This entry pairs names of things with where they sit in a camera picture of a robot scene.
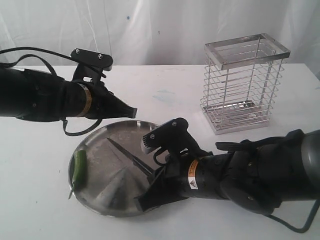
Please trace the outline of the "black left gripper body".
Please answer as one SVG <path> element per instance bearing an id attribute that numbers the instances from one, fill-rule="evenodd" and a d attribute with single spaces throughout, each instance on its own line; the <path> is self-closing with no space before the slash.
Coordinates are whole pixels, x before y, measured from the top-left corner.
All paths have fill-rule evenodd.
<path id="1" fill-rule="evenodd" d="M 83 97 L 78 102 L 82 104 L 77 117 L 88 119 L 111 119 L 116 118 L 112 100 L 113 93 L 101 81 L 103 68 L 89 68 L 79 63 L 72 77 L 72 82 L 79 85 L 83 91 Z"/>

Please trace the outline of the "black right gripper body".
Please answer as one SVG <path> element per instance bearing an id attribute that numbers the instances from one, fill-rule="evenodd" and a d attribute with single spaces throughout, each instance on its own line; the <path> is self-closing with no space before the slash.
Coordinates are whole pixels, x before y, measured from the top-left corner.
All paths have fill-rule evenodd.
<path id="1" fill-rule="evenodd" d="M 162 146 L 153 154 L 154 162 L 164 170 L 167 183 L 183 197 L 213 196 L 213 153 L 197 143 Z"/>

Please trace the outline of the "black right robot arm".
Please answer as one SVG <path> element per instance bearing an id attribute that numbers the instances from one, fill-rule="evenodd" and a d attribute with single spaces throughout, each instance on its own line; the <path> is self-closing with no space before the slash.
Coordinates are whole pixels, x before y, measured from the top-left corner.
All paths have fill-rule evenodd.
<path id="1" fill-rule="evenodd" d="M 218 142 L 222 154 L 202 150 L 183 131 L 145 135 L 143 143 L 168 151 L 147 190 L 135 198 L 147 211 L 187 198 L 232 201 L 253 213 L 270 215 L 283 202 L 320 197 L 320 133 L 297 129 L 258 141 Z"/>

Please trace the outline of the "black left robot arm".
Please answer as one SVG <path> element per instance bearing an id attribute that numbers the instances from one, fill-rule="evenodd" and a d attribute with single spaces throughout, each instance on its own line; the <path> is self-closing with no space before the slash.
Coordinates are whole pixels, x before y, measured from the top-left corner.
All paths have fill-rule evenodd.
<path id="1" fill-rule="evenodd" d="M 0 115 L 31 122 L 57 122 L 76 117 L 90 120 L 134 119 L 137 109 L 109 91 L 103 70 L 79 64 L 72 80 L 55 72 L 0 69 Z"/>

